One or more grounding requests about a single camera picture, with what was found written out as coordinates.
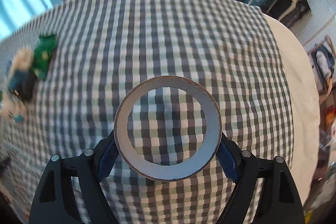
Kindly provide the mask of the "white plush bear toy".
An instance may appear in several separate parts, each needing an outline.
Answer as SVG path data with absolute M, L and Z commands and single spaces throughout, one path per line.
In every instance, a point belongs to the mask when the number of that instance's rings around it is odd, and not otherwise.
M 26 105 L 16 96 L 2 93 L 1 116 L 12 122 L 22 122 L 27 116 Z

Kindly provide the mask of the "grey tape roll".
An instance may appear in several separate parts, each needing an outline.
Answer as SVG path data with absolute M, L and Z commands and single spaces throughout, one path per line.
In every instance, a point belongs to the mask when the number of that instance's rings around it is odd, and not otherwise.
M 116 172 L 178 181 L 216 164 L 222 118 L 214 89 L 200 80 L 160 76 L 119 84 L 113 93 Z

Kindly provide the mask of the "black round jar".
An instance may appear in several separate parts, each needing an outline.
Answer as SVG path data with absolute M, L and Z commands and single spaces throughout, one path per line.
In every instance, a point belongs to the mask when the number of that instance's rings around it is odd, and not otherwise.
M 22 102 L 30 102 L 33 98 L 35 83 L 38 78 L 32 71 L 15 71 L 8 85 L 9 93 L 15 95 Z

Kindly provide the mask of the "cream cloth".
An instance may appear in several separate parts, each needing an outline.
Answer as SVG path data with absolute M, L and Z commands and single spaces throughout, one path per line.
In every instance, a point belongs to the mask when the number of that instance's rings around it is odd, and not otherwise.
M 9 77 L 12 77 L 16 71 L 28 71 L 33 63 L 34 52 L 29 47 L 21 48 L 13 57 Z

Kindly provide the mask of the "green foil packet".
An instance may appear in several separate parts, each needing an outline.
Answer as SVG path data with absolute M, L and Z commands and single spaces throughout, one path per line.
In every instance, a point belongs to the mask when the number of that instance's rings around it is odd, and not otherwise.
M 34 72 L 36 77 L 41 81 L 45 81 L 47 78 L 52 55 L 57 45 L 57 34 L 39 36 L 39 41 L 34 49 L 31 71 Z

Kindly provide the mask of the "checkered tablecloth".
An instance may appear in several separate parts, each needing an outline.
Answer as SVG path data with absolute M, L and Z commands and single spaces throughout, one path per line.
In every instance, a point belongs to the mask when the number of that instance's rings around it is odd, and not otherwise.
M 58 47 L 47 78 L 37 83 L 26 119 L 5 120 L 1 130 L 1 157 L 11 158 L 2 183 L 23 223 L 50 157 L 80 155 L 112 131 L 119 84 L 163 75 L 207 83 L 228 138 L 291 166 L 288 81 L 259 8 L 232 0 L 69 0 L 1 39 L 3 89 L 16 51 L 34 49 L 49 34 L 57 34 Z M 153 181 L 113 167 L 102 182 L 120 223 L 215 223 L 233 188 L 218 161 L 182 181 Z

